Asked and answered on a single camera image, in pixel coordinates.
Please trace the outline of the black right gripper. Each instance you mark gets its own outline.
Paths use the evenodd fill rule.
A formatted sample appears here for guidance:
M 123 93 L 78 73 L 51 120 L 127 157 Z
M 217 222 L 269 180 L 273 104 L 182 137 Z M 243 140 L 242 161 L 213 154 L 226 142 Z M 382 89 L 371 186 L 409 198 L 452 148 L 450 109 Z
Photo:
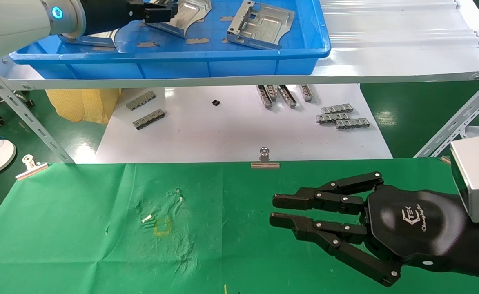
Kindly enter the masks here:
M 357 215 L 365 202 L 357 194 L 375 190 L 362 217 L 368 227 L 277 212 L 270 214 L 269 222 L 292 230 L 297 240 L 318 245 L 385 287 L 400 279 L 401 265 L 479 277 L 479 223 L 472 222 L 458 195 L 383 184 L 381 173 L 372 172 L 272 199 L 275 208 Z M 363 243 L 376 257 L 356 247 Z

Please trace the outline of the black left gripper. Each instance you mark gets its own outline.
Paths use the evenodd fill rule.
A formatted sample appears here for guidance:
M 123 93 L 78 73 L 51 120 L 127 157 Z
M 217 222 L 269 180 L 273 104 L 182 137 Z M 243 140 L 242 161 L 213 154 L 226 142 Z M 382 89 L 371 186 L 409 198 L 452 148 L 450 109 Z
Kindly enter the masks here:
M 114 31 L 134 20 L 169 22 L 179 11 L 177 2 L 157 5 L 142 0 L 81 0 L 81 4 L 86 19 L 83 35 Z

